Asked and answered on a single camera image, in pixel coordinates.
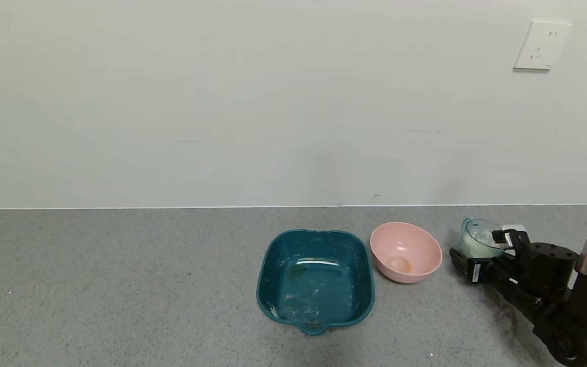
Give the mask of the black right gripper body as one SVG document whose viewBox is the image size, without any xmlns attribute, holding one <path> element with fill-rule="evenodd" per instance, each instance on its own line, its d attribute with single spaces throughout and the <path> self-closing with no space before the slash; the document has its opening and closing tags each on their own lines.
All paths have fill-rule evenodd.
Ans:
<svg viewBox="0 0 587 367">
<path fill-rule="evenodd" d="M 514 256 L 469 258 L 467 279 L 472 284 L 503 285 L 515 276 Z"/>
</svg>

